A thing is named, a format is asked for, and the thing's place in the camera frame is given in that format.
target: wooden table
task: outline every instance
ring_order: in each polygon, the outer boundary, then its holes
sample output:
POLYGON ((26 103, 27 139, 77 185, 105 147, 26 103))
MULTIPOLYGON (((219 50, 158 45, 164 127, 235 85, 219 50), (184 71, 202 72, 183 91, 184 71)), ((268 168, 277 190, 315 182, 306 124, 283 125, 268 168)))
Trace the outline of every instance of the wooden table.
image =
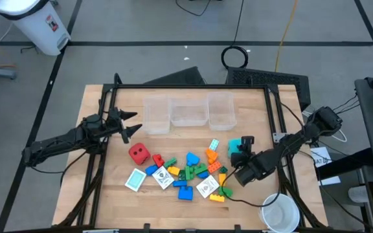
MULTIPOLYGON (((281 101, 288 105, 299 118, 299 102, 295 88, 292 85, 281 85, 281 101)), ((101 85, 87 85, 85 88, 77 123, 82 117, 98 111, 101 85)), ((132 126, 142 123, 142 99, 151 94, 168 94, 180 98, 206 98, 208 92, 216 89, 118 89, 116 106, 125 111, 135 111, 138 115, 125 121, 125 125, 132 126)), ((226 200, 217 203, 204 199, 194 188, 194 200, 182 201, 177 198, 178 188, 172 186, 166 190, 156 183, 153 177, 147 177, 140 190, 134 192, 124 184, 134 168, 144 170, 153 164, 152 159, 142 166, 137 166, 128 154, 131 145, 141 142, 145 144, 151 154, 160 153, 164 160, 177 157, 176 166, 183 167, 188 151, 201 157, 207 162, 205 149, 209 147, 212 139, 218 139, 220 145, 220 162, 232 171, 227 158, 227 143, 229 139, 240 138, 244 135, 253 135, 256 153, 273 147, 267 117, 266 101, 262 89, 228 89, 234 93, 234 106, 237 125, 230 131, 211 131, 208 124, 201 127, 177 128, 171 126, 169 134, 147 135, 140 129, 132 137, 129 144, 124 144, 120 135, 110 138, 107 151, 106 167, 98 206, 96 219, 97 228, 143 228, 144 223, 150 223, 151 228, 198 228, 198 229, 233 229, 240 224, 242 229, 265 229, 266 226, 258 217, 259 208, 244 203, 226 200)), ((275 103, 271 95, 272 106, 275 103)), ((283 108, 284 118, 288 132, 300 130, 300 125, 291 113, 283 108)), ((276 127, 278 128, 277 114, 275 113, 276 127)), ((303 151, 310 153, 307 146, 303 151)), ((76 158, 82 151, 70 153, 69 161, 76 158)), ((88 157, 79 160, 67 171, 64 177, 60 196, 54 214, 53 224, 59 223, 74 207, 82 194, 82 187, 87 168, 88 157)), ((327 224, 321 194, 311 158, 299 153, 293 159, 299 192, 309 209, 318 220, 327 224)), ((213 173, 218 180, 218 172, 213 173)), ((201 179, 195 178, 188 185, 195 186, 201 179)), ((262 181, 249 183, 241 187, 234 177, 227 181, 227 187, 234 190, 235 199, 245 199, 251 203, 261 204, 264 199, 278 190, 277 173, 270 175, 262 181)), ((85 223, 88 223, 91 200, 87 204, 85 223)))

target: clear plastic container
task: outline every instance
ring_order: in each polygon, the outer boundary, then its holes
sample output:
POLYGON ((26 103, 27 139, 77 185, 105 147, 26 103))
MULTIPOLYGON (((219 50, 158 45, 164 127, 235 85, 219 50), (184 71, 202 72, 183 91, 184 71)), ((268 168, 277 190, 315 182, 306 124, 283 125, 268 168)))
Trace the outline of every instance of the clear plastic container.
POLYGON ((169 133, 169 98, 165 94, 143 98, 143 130, 150 135, 169 133))
POLYGON ((234 95, 228 91, 208 94, 208 115, 211 130, 230 130, 236 124, 234 95))
POLYGON ((173 98, 170 102, 174 126, 203 126, 207 123, 207 100, 173 98))

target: trash can lid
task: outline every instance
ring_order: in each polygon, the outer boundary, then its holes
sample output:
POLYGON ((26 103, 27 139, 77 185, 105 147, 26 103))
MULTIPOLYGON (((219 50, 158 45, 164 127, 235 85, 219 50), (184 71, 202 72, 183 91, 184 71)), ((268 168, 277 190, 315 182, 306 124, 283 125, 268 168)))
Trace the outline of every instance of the trash can lid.
POLYGON ((49 0, 0 0, 0 14, 7 19, 18 20, 37 12, 48 2, 49 0))

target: white cup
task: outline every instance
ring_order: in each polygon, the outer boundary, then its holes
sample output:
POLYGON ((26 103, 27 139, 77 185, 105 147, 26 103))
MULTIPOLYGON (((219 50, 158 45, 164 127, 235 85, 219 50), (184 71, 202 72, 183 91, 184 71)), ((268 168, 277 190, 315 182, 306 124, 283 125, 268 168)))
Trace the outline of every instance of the white cup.
MULTIPOLYGON (((270 203, 276 195, 270 195, 263 205, 270 203)), ((284 194, 279 194, 273 204, 260 208, 258 214, 263 223, 276 233, 293 232, 300 221, 300 212, 296 203, 284 194)))

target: gray floor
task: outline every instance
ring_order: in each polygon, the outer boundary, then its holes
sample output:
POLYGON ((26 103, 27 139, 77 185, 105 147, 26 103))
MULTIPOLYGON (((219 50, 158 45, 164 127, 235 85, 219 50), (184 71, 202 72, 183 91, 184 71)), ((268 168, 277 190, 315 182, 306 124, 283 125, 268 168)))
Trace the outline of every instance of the gray floor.
MULTIPOLYGON (((68 25, 76 0, 59 1, 57 11, 68 25)), ((183 1, 199 12, 205 1, 183 1)), ((361 1, 373 26, 373 1, 361 1)), ((292 1, 246 1, 237 40, 280 41, 292 1)), ((230 41, 234 37, 240 1, 211 2, 202 17, 181 11, 169 0, 83 0, 71 34, 73 41, 230 41)), ((9 22, 0 16, 0 36, 9 22)), ((28 41, 15 27, 5 41, 28 41)), ((354 1, 300 0, 286 41, 372 41, 354 1)), ((0 64, 14 62, 17 80, 0 79, 0 212, 38 110, 55 57, 19 53, 22 47, 0 48, 0 64)), ((277 47, 245 46, 248 68, 273 71, 277 47)), ((171 72, 198 66, 208 83, 223 83, 227 72, 220 62, 224 46, 72 46, 65 51, 37 139, 52 137, 74 127, 84 86, 112 82, 118 72, 124 83, 143 83, 171 72)), ((227 62, 239 65, 242 57, 231 52, 227 62)), ((337 106, 354 95, 354 80, 373 76, 373 46, 284 47, 280 72, 309 76, 312 105, 337 106)), ((360 109, 342 116, 347 143, 324 140, 346 153, 368 147, 360 109)), ((65 156, 47 160, 42 170, 62 170, 65 156)), ((329 187, 346 200, 356 175, 329 187)), ((27 170, 6 230, 49 227, 59 191, 58 175, 27 170)), ((324 198, 330 225, 359 230, 334 203, 324 198)), ((360 216, 359 208, 347 208, 360 216)))

